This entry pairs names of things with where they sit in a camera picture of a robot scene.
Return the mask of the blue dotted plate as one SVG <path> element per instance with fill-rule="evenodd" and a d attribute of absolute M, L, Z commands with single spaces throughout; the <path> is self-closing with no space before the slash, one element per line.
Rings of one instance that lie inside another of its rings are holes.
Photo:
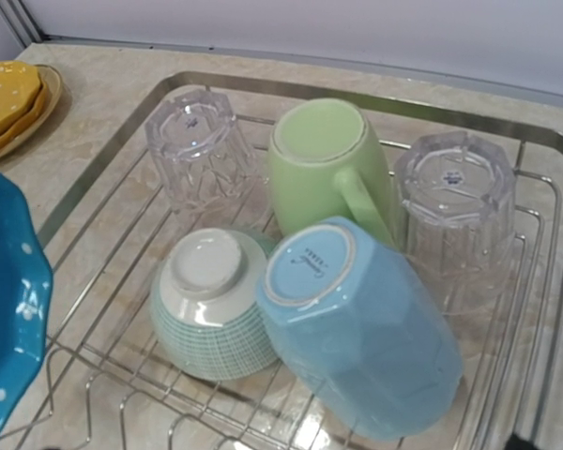
<path fill-rule="evenodd" d="M 0 173 L 0 432 L 43 364 L 52 291 L 26 198 Z"/>

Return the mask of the large yellow dotted plate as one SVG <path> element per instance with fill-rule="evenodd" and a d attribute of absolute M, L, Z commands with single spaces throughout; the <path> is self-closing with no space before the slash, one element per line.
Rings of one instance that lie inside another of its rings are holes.
<path fill-rule="evenodd" d="M 0 134 L 0 148 L 9 144 L 17 136 L 29 129 L 42 114 L 44 105 L 50 94 L 50 89 L 47 82 L 45 81 L 45 67 L 37 66 L 37 68 L 39 69 L 39 77 L 41 82 L 41 87 L 38 95 L 34 99 L 32 106 L 24 113 L 24 115 L 17 119 L 6 131 Z"/>

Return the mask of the small yellow dotted plate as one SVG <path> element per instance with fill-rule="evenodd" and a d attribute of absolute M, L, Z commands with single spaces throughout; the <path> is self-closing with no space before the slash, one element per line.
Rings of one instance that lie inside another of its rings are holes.
<path fill-rule="evenodd" d="M 0 62 L 0 134 L 24 115 L 40 88 L 35 66 L 21 61 Z"/>

